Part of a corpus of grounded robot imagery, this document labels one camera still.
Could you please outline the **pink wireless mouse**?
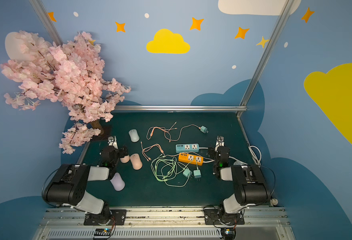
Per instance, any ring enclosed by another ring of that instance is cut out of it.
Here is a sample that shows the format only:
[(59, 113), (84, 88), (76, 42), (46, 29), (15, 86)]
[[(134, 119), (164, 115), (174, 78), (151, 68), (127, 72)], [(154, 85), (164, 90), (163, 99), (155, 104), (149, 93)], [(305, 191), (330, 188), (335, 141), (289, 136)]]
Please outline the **pink wireless mouse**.
[(125, 163), (128, 163), (130, 161), (130, 156), (129, 155), (126, 155), (122, 158), (120, 158), (120, 161), (125, 164)]
[(130, 161), (134, 170), (140, 170), (143, 167), (143, 163), (139, 154), (132, 154), (130, 156)]

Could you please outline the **pale green wireless mouse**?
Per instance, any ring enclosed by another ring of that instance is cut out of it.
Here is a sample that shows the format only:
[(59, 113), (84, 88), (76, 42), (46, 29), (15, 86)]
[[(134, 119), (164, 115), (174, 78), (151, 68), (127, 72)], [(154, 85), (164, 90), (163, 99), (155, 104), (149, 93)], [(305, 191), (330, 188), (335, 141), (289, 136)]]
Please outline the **pale green wireless mouse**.
[(138, 131), (136, 129), (130, 130), (129, 136), (130, 136), (130, 139), (133, 143), (136, 143), (140, 140), (140, 136), (139, 136)]

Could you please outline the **lilac wireless mouse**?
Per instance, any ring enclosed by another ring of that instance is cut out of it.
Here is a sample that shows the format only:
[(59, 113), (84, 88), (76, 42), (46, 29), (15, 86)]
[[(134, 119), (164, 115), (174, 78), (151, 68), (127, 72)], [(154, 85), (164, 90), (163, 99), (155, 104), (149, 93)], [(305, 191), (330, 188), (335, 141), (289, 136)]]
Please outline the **lilac wireless mouse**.
[(110, 180), (115, 191), (122, 191), (125, 188), (125, 182), (119, 173), (115, 173), (113, 178)]

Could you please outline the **teal charger with green cable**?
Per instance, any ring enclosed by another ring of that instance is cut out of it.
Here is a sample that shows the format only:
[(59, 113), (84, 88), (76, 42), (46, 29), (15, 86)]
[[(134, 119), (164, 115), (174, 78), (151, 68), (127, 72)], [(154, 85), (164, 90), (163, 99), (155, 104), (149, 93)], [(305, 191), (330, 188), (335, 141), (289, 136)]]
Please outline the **teal charger with green cable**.
[(187, 179), (192, 175), (192, 171), (189, 170), (188, 168), (185, 168), (183, 170), (183, 176), (186, 177)]

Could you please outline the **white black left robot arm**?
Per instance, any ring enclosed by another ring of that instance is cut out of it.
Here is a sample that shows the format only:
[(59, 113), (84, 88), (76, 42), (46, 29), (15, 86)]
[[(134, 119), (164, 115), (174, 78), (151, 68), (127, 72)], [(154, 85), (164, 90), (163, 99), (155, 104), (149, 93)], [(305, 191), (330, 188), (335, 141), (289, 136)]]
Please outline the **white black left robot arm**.
[(63, 164), (58, 168), (47, 187), (42, 189), (42, 197), (49, 204), (71, 206), (91, 215), (109, 213), (108, 203), (87, 192), (87, 183), (109, 180), (116, 191), (125, 187), (125, 182), (117, 172), (118, 163), (128, 160), (126, 146), (120, 149), (107, 146), (101, 151), (101, 165)]

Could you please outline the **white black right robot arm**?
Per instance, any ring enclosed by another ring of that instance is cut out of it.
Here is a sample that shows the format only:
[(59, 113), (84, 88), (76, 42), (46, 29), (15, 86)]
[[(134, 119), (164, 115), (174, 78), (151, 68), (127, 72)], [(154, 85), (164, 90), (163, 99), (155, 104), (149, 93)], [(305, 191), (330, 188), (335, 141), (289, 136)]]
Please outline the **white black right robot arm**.
[(222, 181), (232, 182), (234, 193), (220, 205), (221, 215), (239, 214), (248, 207), (265, 204), (272, 192), (268, 189), (261, 166), (248, 164), (229, 165), (230, 149), (225, 146), (208, 148), (213, 158), (213, 174)]

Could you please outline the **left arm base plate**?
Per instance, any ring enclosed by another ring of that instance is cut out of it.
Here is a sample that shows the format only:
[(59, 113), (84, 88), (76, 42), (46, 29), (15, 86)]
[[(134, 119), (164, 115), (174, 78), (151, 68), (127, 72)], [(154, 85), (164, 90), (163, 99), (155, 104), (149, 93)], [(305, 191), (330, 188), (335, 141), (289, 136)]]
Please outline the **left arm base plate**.
[(84, 226), (123, 226), (125, 223), (127, 210), (109, 209), (100, 214), (86, 214)]

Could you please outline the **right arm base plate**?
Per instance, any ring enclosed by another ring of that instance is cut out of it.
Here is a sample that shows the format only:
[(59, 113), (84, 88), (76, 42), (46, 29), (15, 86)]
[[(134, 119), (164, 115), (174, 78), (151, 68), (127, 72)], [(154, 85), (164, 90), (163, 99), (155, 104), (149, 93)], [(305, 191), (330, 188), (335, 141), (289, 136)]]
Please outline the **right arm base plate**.
[(224, 209), (204, 208), (204, 220), (206, 225), (244, 225), (244, 216), (241, 213), (228, 214)]

